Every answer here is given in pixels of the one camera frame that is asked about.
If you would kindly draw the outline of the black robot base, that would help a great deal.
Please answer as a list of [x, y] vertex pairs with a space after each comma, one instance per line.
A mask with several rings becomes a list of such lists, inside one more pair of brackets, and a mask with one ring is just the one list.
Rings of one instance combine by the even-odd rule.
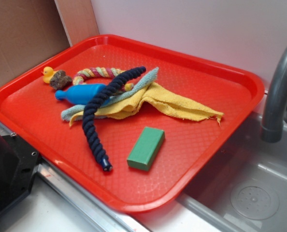
[[30, 194], [40, 159], [19, 135], [0, 135], [0, 216]]

